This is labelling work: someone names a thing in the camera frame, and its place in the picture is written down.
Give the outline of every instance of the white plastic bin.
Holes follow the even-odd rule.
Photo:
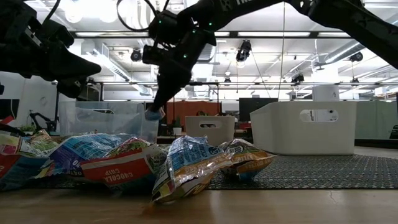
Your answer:
[[[212,146],[234,139],[234,116],[186,116],[185,127],[191,137],[207,136]]]
[[[108,134],[133,134],[156,142],[158,121],[147,121],[141,103],[133,102],[60,102],[60,134],[97,131]]]
[[[325,110],[336,119],[311,118]],[[302,111],[314,113],[303,116]],[[254,144],[271,153],[346,155],[354,152],[356,102],[270,103],[253,111],[250,117]]]

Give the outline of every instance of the crumpled chip bag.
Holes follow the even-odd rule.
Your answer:
[[[156,144],[131,138],[108,152],[102,159],[81,161],[86,179],[101,182],[111,190],[148,189],[156,180],[155,172],[166,160]]]
[[[152,203],[196,195],[207,187],[215,171],[231,165],[231,155],[210,146],[207,138],[182,136],[172,143],[157,172]]]
[[[219,146],[227,154],[232,154],[233,165],[221,169],[228,177],[239,180],[251,180],[271,162],[273,155],[258,149],[243,139],[234,139]]]
[[[34,178],[47,161],[42,151],[48,148],[39,142],[28,145],[22,137],[0,131],[0,191],[18,189]]]
[[[36,178],[68,174],[78,180],[86,180],[80,167],[82,161],[103,158],[131,135],[84,134],[53,138],[58,146],[49,153],[49,160]]]

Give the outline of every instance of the potted plant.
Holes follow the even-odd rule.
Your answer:
[[[180,116],[177,116],[177,119],[173,123],[173,134],[175,136],[180,136],[182,132]]]
[[[22,125],[19,129],[21,131],[23,131],[25,134],[32,135],[35,131],[35,126],[34,125]]]

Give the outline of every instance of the wooden table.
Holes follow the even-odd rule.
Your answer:
[[[397,223],[396,190],[205,190],[148,210],[149,197],[76,190],[0,195],[0,223]]]

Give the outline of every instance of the yellow chip bag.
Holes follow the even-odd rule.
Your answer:
[[[232,165],[222,168],[221,171],[225,175],[237,177],[239,180],[251,180],[266,168],[274,157],[243,139],[224,142],[219,147],[225,153],[232,155]]]
[[[207,138],[182,136],[172,143],[157,172],[152,201],[171,202],[198,194],[210,183],[215,171],[231,165],[231,154],[208,145]]]

